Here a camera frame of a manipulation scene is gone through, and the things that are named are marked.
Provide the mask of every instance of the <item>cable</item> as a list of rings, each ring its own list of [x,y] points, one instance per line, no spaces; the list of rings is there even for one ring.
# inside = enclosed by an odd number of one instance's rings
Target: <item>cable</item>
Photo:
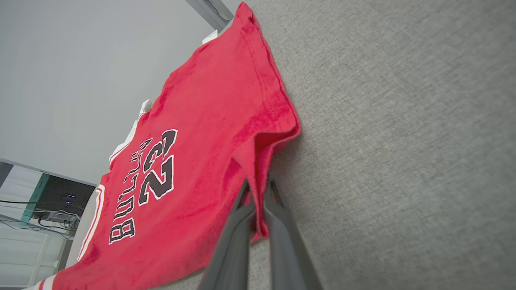
[[[20,220],[1,220],[1,219],[0,219],[0,221],[1,221],[3,224],[5,224],[6,226],[8,226],[8,227],[10,227],[11,229],[13,229],[13,230],[25,230],[25,229],[31,229],[31,230],[33,230],[33,231],[35,231],[35,232],[38,232],[38,231],[41,231],[41,230],[45,230],[45,229],[41,229],[41,228],[40,228],[40,229],[38,229],[38,230],[35,230],[35,229],[34,229],[34,227],[31,227],[31,226],[29,225],[29,223],[28,223],[28,222],[25,222],[25,221],[20,221]],[[6,221],[9,221],[9,222],[23,222],[23,223],[25,223],[25,224],[28,226],[28,228],[13,228],[13,227],[11,227],[11,225],[9,225],[8,223],[5,223]],[[66,237],[65,235],[63,235],[63,233],[58,232],[58,231],[54,231],[54,230],[47,230],[47,231],[51,231],[51,232],[54,232],[54,233],[58,233],[58,234],[60,234],[61,236],[63,236],[63,238],[64,238],[64,239],[70,239],[71,237],[75,236],[75,233],[74,233],[73,235],[71,235],[70,237]]]
[[[69,213],[69,212],[64,211],[64,210],[58,210],[58,211],[33,210],[33,211],[31,211],[31,210],[26,210],[24,208],[16,207],[16,206],[1,205],[1,204],[0,204],[0,206],[2,206],[2,207],[9,207],[9,208],[17,208],[19,210],[29,211],[29,212],[33,212],[33,213],[60,213],[60,212],[63,212],[65,214],[76,216],[77,219],[80,220],[80,216],[78,214],[72,214],[72,213]]]
[[[1,200],[0,199],[0,202],[7,202],[7,203],[22,203],[22,204],[62,204],[60,202],[37,202],[37,201],[34,201],[34,202],[23,202],[23,201],[9,201],[9,200]],[[77,205],[74,205],[74,204],[67,204],[65,206],[72,206],[72,207],[75,207],[75,208],[80,208],[82,210],[84,210],[84,207],[80,207],[80,206],[77,206]]]
[[[54,226],[51,226],[51,225],[43,225],[41,224],[41,218],[43,217],[39,217],[38,219],[38,224],[42,227],[45,227],[45,228],[57,228],[57,229],[62,229],[62,230],[65,230],[65,231],[74,231],[74,230],[71,230],[71,229],[65,229],[65,228],[62,228],[62,227],[54,227]]]

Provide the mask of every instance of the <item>gray fabric surface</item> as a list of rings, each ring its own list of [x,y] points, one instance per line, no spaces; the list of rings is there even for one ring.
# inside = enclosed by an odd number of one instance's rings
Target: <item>gray fabric surface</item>
[[[514,4],[251,8],[303,130],[272,171],[324,288],[516,288]],[[252,247],[250,289],[268,255]]]

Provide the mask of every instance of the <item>white trim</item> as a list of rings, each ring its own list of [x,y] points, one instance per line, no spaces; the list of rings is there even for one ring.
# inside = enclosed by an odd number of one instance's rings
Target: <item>white trim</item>
[[[147,113],[151,108],[152,108],[152,102],[150,100],[146,100],[141,105],[140,115],[138,116],[138,119],[136,119],[136,121],[134,121],[131,131],[129,131],[129,135],[125,139],[124,143],[118,145],[116,147],[115,151],[113,151],[113,154],[111,154],[111,156],[109,157],[110,165],[113,162],[113,160],[115,159],[115,157],[117,157],[118,154],[120,154],[125,148],[127,148],[129,143],[131,143],[131,141],[133,140],[134,134],[136,133],[136,126],[138,125],[138,121],[140,120],[141,116],[143,116],[143,114]]]
[[[53,276],[50,276],[48,278],[46,278],[43,282],[43,290],[52,290],[52,287],[54,286],[54,278],[56,276],[53,275]]]
[[[105,190],[106,190],[106,188],[102,184],[100,184],[97,188],[99,195],[97,196],[97,200],[96,200],[95,215],[93,217],[93,220],[91,221],[91,225],[88,230],[88,233],[86,234],[86,237],[84,238],[83,246],[80,249],[80,254],[79,254],[79,257],[77,258],[77,262],[79,262],[81,260],[81,258],[83,257],[83,255],[86,253],[86,250],[88,249],[88,245],[90,244],[91,238],[93,237],[93,234],[95,233],[97,225],[99,224],[100,215],[102,213],[102,207],[104,206]]]

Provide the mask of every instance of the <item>white tag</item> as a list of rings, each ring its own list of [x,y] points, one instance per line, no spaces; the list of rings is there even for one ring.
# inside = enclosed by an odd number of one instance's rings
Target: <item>white tag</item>
[[[205,44],[207,43],[208,41],[210,40],[214,40],[215,38],[217,38],[219,36],[219,31],[216,30],[212,33],[210,33],[208,36],[206,36],[203,40],[202,40],[202,44]]]

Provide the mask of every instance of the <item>red jersey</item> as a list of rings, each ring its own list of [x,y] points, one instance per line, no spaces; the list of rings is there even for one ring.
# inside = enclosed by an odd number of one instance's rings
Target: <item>red jersey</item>
[[[140,116],[97,188],[78,263],[38,289],[140,290],[205,267],[247,177],[257,228],[274,151],[300,133],[256,17],[198,48]]]

